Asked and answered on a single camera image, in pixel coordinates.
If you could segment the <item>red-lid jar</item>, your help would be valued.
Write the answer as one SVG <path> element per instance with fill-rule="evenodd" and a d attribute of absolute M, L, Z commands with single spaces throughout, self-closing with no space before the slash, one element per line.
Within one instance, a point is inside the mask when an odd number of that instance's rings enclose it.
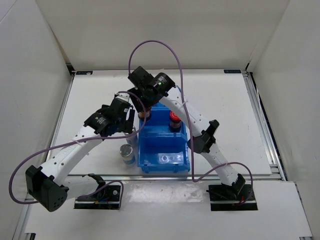
<path fill-rule="evenodd" d="M 152 116 L 152 112 L 151 112 L 152 108 L 151 107 L 147 107 L 145 109 L 145 111 L 141 111 L 138 113 L 138 118 L 143 121 L 143 120 L 146 120 L 146 121 L 149 121 L 151 119 L 151 116 Z"/>
<path fill-rule="evenodd" d="M 169 113 L 169 129 L 171 132 L 179 132 L 181 130 L 182 121 L 180 118 L 173 112 Z"/>

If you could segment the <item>silver-top bottle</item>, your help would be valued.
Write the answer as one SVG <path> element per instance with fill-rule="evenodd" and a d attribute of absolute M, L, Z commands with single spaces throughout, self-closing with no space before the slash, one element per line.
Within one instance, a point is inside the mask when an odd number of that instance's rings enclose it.
<path fill-rule="evenodd" d="M 123 144 L 119 149 L 119 154 L 126 165 L 132 165 L 136 162 L 135 152 L 130 144 Z"/>
<path fill-rule="evenodd" d="M 124 135 L 126 136 L 126 142 L 131 145 L 133 148 L 136 148 L 139 144 L 139 139 L 138 139 L 138 134 L 135 133 L 136 132 L 136 128 L 135 126 L 133 125 L 132 126 L 132 132 L 131 133 L 124 133 Z"/>

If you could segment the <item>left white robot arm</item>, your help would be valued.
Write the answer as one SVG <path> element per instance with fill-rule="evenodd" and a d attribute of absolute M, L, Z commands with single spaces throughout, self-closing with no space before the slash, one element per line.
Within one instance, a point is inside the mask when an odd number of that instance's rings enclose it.
<path fill-rule="evenodd" d="M 115 133 L 131 133 L 135 111 L 129 95 L 115 95 L 111 104 L 102 105 L 94 112 L 73 137 L 74 144 L 65 146 L 39 167 L 30 166 L 26 172 L 28 193 L 49 212 L 56 211 L 72 198 L 89 198 L 95 201 L 105 197 L 105 181 L 89 173 L 79 180 L 68 177 L 71 170 L 106 137 Z"/>

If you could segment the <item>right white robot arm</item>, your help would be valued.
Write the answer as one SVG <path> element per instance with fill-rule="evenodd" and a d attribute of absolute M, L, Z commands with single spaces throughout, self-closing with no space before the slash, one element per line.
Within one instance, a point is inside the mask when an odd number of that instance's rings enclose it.
<path fill-rule="evenodd" d="M 238 199 L 243 193 L 245 179 L 231 166 L 217 145 L 214 135 L 219 122 L 200 114 L 184 99 L 183 90 L 163 72 L 152 76 L 139 66 L 128 74 L 128 79 L 134 85 L 130 91 L 140 98 L 143 106 L 150 108 L 161 103 L 189 128 L 189 149 L 204 157 L 217 172 L 223 197 L 227 200 Z"/>

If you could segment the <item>blue three-compartment plastic bin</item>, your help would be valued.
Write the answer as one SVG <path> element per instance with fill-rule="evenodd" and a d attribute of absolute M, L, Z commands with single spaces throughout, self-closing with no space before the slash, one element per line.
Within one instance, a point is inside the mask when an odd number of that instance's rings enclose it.
<path fill-rule="evenodd" d="M 169 128 L 170 109 L 158 102 L 151 108 L 151 118 L 138 136 L 137 166 L 146 173 L 189 172 L 187 128 L 172 132 Z"/>

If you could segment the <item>small dark label left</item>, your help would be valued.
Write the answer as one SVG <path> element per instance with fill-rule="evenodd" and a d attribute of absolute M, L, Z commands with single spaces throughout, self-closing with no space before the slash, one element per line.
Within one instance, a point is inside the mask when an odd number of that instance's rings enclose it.
<path fill-rule="evenodd" d="M 92 70 L 89 70 L 89 71 L 77 71 L 75 74 L 76 75 L 92 75 L 93 71 Z"/>

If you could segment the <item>small dark label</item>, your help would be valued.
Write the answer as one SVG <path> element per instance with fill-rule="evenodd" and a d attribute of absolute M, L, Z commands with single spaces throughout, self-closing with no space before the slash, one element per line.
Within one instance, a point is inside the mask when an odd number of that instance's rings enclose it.
<path fill-rule="evenodd" d="M 92 75 L 93 71 L 92 70 L 89 70 L 89 71 L 77 71 L 75 74 L 76 75 Z"/>
<path fill-rule="evenodd" d="M 241 74 L 242 73 L 240 69 L 224 69 L 223 72 L 225 74 Z"/>

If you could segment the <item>small dark label right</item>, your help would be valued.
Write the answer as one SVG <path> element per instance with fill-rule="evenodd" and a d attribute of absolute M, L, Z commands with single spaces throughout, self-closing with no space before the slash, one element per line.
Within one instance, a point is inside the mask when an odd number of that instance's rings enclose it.
<path fill-rule="evenodd" d="M 240 69 L 224 69 L 223 72 L 225 74 L 241 74 L 242 73 Z"/>

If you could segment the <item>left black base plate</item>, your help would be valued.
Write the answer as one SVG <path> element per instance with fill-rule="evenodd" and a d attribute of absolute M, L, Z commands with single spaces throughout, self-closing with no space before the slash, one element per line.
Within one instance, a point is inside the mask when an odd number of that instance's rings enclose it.
<path fill-rule="evenodd" d="M 78 197 L 74 201 L 75 210 L 120 210 L 124 193 L 122 181 L 114 180 L 92 196 Z"/>

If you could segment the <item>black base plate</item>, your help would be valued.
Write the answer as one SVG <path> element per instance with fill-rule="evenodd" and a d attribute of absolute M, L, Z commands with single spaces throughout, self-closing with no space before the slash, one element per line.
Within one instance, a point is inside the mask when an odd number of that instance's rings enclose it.
<path fill-rule="evenodd" d="M 92 196 L 78 197 L 74 201 L 75 210 L 120 210 L 124 193 L 122 181 L 114 180 Z"/>
<path fill-rule="evenodd" d="M 250 184 L 245 184 L 238 195 L 227 191 L 222 184 L 209 185 L 206 192 L 209 194 L 210 210 L 213 212 L 258 210 L 255 193 Z"/>

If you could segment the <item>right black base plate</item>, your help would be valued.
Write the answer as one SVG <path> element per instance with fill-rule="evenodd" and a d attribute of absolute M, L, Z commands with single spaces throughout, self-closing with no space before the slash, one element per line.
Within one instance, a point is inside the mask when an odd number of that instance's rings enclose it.
<path fill-rule="evenodd" d="M 209 185 L 206 192 L 209 194 L 210 210 L 213 212 L 258 210 L 255 193 L 250 184 L 245 184 L 238 195 L 227 191 L 222 184 Z"/>

